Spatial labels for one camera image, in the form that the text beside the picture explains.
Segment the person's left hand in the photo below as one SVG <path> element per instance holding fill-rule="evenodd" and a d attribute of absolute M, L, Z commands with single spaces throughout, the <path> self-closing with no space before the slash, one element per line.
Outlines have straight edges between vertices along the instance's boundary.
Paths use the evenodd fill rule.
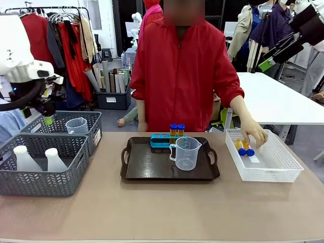
<path fill-rule="evenodd" d="M 254 137 L 256 141 L 256 148 L 260 148 L 267 142 L 267 132 L 253 119 L 242 120 L 240 130 L 248 144 L 250 144 L 250 136 Z"/>

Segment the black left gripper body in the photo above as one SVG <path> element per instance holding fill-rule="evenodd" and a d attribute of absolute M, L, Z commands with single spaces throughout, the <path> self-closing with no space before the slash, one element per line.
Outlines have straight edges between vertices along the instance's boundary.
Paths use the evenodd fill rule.
<path fill-rule="evenodd" d="M 50 98 L 36 97 L 30 102 L 30 106 L 45 117 L 50 117 L 56 112 Z"/>

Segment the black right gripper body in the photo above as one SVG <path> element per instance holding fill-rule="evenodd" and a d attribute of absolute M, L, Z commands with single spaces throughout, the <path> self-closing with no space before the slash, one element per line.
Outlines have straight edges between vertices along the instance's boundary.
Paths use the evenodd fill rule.
<path fill-rule="evenodd" d="M 297 42 L 300 44 L 315 46 L 323 40 L 323 17 L 314 7 L 307 7 L 297 13 L 289 25 L 298 34 Z"/>

